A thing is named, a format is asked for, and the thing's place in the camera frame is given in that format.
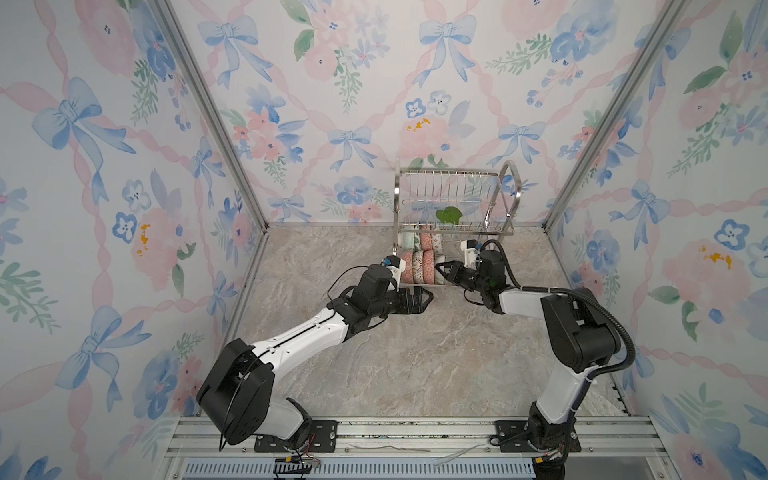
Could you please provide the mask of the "pale green grid bowl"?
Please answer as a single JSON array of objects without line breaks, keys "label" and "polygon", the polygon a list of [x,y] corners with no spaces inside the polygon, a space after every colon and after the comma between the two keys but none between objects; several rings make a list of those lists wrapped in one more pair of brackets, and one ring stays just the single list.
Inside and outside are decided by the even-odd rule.
[{"label": "pale green grid bowl", "polygon": [[404,250],[414,250],[418,234],[415,232],[400,232],[399,244]]}]

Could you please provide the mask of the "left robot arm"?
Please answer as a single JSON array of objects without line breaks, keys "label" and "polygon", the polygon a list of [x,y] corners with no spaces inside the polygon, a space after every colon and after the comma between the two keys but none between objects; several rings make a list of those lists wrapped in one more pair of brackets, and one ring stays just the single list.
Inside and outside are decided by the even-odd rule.
[{"label": "left robot arm", "polygon": [[401,269],[365,268],[357,284],[330,299],[315,316],[266,340],[227,343],[197,393],[196,402],[219,431],[218,446],[263,436],[302,453],[314,420],[296,400],[280,399],[274,387],[292,370],[324,350],[366,333],[390,316],[424,313],[434,294],[400,284]]}]

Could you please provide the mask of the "maroon patterned white bowl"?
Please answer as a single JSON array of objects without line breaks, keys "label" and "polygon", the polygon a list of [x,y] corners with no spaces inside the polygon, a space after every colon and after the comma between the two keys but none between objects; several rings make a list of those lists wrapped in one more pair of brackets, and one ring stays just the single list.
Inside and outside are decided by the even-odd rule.
[{"label": "maroon patterned white bowl", "polygon": [[414,250],[411,260],[411,271],[414,284],[424,283],[424,265],[423,265],[424,251]]}]

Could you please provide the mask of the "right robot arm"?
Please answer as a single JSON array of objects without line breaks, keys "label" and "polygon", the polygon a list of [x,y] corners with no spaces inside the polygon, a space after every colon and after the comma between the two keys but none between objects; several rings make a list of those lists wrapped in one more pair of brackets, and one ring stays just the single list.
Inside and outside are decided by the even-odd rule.
[{"label": "right robot arm", "polygon": [[576,413],[595,380],[631,366],[636,348],[626,328],[586,288],[530,286],[515,277],[500,245],[481,246],[474,265],[461,261],[437,263],[445,282],[478,292],[482,305],[500,315],[544,321],[556,365],[544,391],[531,404],[522,433],[498,447],[526,442],[540,457],[536,464],[562,466],[573,441]]}]

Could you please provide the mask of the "stainless steel dish rack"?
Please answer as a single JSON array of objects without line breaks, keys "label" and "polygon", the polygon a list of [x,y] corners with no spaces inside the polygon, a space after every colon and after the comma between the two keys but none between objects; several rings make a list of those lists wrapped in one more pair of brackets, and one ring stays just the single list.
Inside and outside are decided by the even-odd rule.
[{"label": "stainless steel dish rack", "polygon": [[[465,235],[480,241],[514,233],[513,219],[521,203],[522,180],[516,164],[506,160],[495,170],[397,166],[393,197],[393,254],[400,247],[400,232],[430,230],[445,235]],[[438,209],[459,208],[459,225],[442,225]]]}]

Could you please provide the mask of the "dark floral bowl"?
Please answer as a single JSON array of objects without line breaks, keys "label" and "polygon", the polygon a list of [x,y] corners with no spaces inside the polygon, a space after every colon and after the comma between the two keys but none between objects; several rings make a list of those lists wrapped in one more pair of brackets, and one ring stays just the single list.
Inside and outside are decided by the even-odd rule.
[{"label": "dark floral bowl", "polygon": [[422,281],[427,285],[435,284],[435,253],[432,249],[422,251]]}]

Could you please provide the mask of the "orange flower-shaped dish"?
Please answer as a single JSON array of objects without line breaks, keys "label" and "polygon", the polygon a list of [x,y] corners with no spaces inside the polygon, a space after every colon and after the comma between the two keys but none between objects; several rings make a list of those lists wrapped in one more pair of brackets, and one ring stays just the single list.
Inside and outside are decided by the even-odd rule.
[{"label": "orange flower-shaped dish", "polygon": [[434,283],[436,285],[444,285],[445,284],[445,278],[442,275],[441,264],[446,261],[446,256],[444,254],[436,254],[435,257],[434,257],[434,260],[435,260]]}]

